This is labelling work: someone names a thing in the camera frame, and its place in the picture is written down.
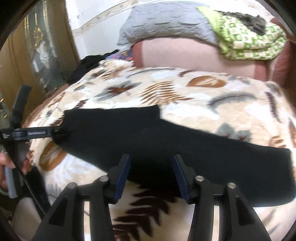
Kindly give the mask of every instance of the pink pillow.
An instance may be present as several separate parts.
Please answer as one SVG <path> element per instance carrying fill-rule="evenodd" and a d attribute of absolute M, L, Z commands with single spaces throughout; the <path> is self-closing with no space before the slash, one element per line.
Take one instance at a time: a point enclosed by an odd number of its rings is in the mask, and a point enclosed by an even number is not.
<path fill-rule="evenodd" d="M 215 46 L 177 37 L 145 39 L 133 46 L 136 67 L 178 67 L 196 71 L 224 72 L 267 80 L 265 61 L 229 60 Z"/>
<path fill-rule="evenodd" d="M 283 28 L 289 40 L 286 42 L 283 51 L 281 51 L 281 53 L 275 59 L 267 62 L 268 80 L 272 80 L 283 87 L 285 82 L 289 81 L 289 73 L 293 67 L 293 56 L 296 53 L 292 46 L 292 41 L 295 40 L 295 37 L 291 36 L 276 18 L 271 19 L 270 22 L 275 23 Z"/>

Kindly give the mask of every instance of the pillow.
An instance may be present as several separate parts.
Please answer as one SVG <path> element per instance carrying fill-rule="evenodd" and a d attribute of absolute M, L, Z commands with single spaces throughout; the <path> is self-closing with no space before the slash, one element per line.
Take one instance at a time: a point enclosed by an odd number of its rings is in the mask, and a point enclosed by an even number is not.
<path fill-rule="evenodd" d="M 169 66 L 267 80 L 265 61 L 229 60 L 217 47 L 194 39 L 146 39 L 137 42 L 132 51 L 134 64 L 138 68 Z"/>
<path fill-rule="evenodd" d="M 294 53 L 292 46 L 292 41 L 295 37 L 291 36 L 276 18 L 273 18 L 270 21 L 283 28 L 289 40 L 286 42 L 285 47 L 281 53 L 273 60 L 267 62 L 268 80 L 274 81 L 283 87 L 285 82 L 288 80 L 289 73 L 292 68 L 293 55 L 296 54 Z"/>
<path fill-rule="evenodd" d="M 129 48 L 139 40 L 151 37 L 197 38 L 218 45 L 208 19 L 196 7 L 198 2 L 170 1 L 136 5 L 120 29 L 118 47 Z"/>

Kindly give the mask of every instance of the wallpaper border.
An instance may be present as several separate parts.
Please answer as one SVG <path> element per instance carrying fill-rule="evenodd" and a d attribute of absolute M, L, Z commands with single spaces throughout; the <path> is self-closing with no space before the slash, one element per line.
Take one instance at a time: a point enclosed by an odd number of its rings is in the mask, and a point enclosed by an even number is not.
<path fill-rule="evenodd" d="M 117 13 L 123 12 L 125 10 L 128 10 L 132 8 L 135 4 L 138 3 L 138 0 L 127 0 L 125 2 L 119 3 L 109 9 L 107 9 L 104 12 L 101 12 L 85 24 L 83 24 L 80 28 L 78 29 L 73 29 L 72 34 L 73 36 L 78 36 L 89 30 L 91 27 L 94 25 L 98 24 L 99 22 L 105 20 L 106 18 L 109 18 Z"/>

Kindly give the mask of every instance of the finger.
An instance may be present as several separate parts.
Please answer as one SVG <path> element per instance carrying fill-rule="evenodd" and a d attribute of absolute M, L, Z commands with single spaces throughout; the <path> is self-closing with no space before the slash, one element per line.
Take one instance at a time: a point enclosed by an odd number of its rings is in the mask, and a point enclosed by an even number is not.
<path fill-rule="evenodd" d="M 26 159 L 22 165 L 22 172 L 26 175 L 31 170 L 32 170 L 32 166 L 30 164 L 30 161 Z"/>
<path fill-rule="evenodd" d="M 5 152 L 0 153 L 0 165 L 6 166 L 10 169 L 15 168 L 15 165 L 13 164 L 9 155 Z"/>
<path fill-rule="evenodd" d="M 32 153 L 33 151 L 28 151 L 26 154 L 26 159 L 31 160 L 32 159 Z"/>
<path fill-rule="evenodd" d="M 4 172 L 4 166 L 0 165 L 0 188 L 3 191 L 7 190 L 6 180 L 5 180 L 5 172 Z"/>

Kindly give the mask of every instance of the gray pillowcase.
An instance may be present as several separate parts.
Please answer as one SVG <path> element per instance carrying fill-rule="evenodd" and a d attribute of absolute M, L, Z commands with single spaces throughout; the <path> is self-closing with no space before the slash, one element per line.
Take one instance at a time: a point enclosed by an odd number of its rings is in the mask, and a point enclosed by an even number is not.
<path fill-rule="evenodd" d="M 218 41 L 206 17 L 196 7 L 199 2 L 173 1 L 136 5 L 119 32 L 119 48 L 130 47 L 146 38 L 178 36 Z"/>

